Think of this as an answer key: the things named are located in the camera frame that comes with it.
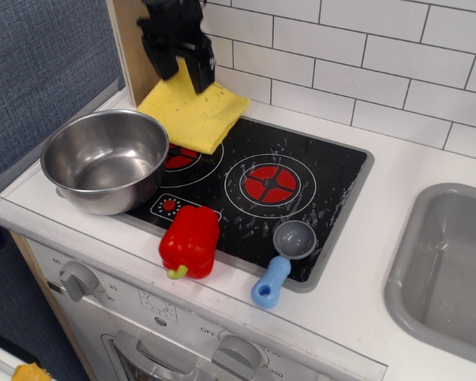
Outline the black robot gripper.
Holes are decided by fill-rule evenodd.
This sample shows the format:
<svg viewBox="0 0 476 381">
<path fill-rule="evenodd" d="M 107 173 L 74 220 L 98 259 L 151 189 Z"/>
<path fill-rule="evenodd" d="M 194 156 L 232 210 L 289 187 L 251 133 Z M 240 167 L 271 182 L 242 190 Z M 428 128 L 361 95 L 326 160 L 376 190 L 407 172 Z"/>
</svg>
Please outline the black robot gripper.
<svg viewBox="0 0 476 381">
<path fill-rule="evenodd" d="M 147 17 L 137 20 L 144 50 L 163 80 L 178 71 L 176 56 L 185 58 L 196 94 L 215 81 L 216 60 L 211 40 L 202 32 L 199 1 L 145 1 Z"/>
</svg>

